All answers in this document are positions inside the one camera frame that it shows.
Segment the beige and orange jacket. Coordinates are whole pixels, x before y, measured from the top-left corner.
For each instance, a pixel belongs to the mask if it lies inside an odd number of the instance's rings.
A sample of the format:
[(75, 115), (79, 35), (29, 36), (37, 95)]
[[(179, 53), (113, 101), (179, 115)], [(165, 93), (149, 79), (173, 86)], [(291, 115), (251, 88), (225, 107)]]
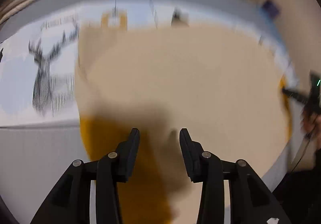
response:
[(194, 223), (201, 186), (187, 176), (185, 128), (222, 160), (263, 176), (289, 139), (276, 55), (222, 25), (131, 31), (83, 24), (75, 67), (80, 134), (99, 160), (140, 131), (133, 173), (118, 184), (124, 223)]

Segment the purple box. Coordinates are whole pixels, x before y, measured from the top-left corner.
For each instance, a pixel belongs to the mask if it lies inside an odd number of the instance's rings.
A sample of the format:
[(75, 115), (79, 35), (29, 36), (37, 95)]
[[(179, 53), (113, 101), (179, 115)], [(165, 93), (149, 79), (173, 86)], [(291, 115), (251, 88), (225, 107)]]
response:
[(272, 20), (276, 19), (280, 14), (280, 9), (273, 0), (265, 0), (261, 8)]

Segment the deer print bed runner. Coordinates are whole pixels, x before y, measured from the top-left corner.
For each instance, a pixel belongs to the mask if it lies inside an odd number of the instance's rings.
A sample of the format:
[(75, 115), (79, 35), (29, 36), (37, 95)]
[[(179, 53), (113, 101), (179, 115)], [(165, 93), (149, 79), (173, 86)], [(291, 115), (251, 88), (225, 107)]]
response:
[(275, 64), (294, 87), (298, 78), (275, 27), (255, 9), (254, 20), (173, 0), (104, 0), (74, 4), (18, 30), (1, 43), (1, 126), (78, 122), (74, 69), (82, 24), (128, 30), (209, 23), (242, 31), (275, 54)]

